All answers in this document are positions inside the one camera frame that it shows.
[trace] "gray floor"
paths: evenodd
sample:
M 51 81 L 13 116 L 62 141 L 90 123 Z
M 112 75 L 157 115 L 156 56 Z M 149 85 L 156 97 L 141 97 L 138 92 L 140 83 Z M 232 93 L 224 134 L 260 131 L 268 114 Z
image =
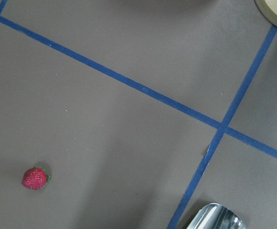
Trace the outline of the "gray floor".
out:
M 9 0 L 2 16 L 221 121 L 271 24 L 253 0 Z M 277 35 L 231 125 L 277 149 Z M 0 23 L 0 229 L 164 229 L 216 129 Z M 52 174 L 42 190 L 25 170 Z M 277 228 L 277 159 L 225 135 L 182 216 Z

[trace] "strawberry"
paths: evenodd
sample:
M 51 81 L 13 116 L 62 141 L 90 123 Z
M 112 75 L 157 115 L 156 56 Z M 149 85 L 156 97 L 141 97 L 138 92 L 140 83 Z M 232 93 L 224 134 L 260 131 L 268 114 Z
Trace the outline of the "strawberry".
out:
M 25 172 L 22 185 L 30 189 L 38 190 L 44 187 L 49 180 L 50 176 L 44 169 L 34 167 Z

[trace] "toy strawberry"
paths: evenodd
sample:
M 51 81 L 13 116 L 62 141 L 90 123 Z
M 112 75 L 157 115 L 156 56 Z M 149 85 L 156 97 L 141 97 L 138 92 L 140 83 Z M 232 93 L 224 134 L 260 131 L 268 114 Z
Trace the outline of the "toy strawberry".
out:
M 44 187 L 50 180 L 50 175 L 44 169 L 33 167 L 28 169 L 22 180 L 22 185 L 27 188 L 38 190 Z

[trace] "silver metal object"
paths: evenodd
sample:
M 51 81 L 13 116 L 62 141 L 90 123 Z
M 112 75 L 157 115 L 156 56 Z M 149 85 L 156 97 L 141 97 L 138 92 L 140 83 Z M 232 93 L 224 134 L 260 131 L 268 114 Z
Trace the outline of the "silver metal object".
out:
M 241 219 L 230 209 L 220 204 L 208 204 L 186 229 L 246 229 Z

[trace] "red strawberry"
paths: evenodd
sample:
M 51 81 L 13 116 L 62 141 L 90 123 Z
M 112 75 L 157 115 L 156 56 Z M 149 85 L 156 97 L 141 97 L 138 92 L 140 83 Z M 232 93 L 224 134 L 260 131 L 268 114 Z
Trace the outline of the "red strawberry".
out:
M 38 190 L 44 187 L 49 179 L 50 176 L 44 169 L 34 167 L 25 172 L 22 185 L 30 189 Z

